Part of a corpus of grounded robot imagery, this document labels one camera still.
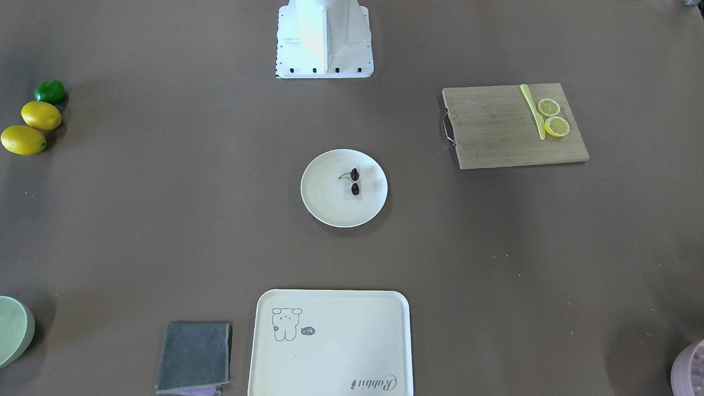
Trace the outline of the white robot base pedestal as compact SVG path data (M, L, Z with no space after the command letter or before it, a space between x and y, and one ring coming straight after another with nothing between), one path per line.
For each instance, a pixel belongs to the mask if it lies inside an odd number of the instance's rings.
M373 73L367 7L357 1L290 1L279 8L277 78L369 78Z

